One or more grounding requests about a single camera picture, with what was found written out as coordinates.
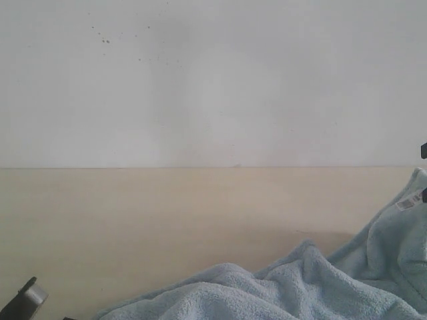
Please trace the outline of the light blue fluffy towel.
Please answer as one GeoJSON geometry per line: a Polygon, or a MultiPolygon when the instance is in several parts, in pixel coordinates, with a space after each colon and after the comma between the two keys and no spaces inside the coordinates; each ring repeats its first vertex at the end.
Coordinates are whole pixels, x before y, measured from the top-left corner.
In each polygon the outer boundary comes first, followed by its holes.
{"type": "Polygon", "coordinates": [[[123,301],[98,319],[425,319],[426,171],[350,241],[324,256],[304,241],[252,273],[215,265],[123,301]]]}

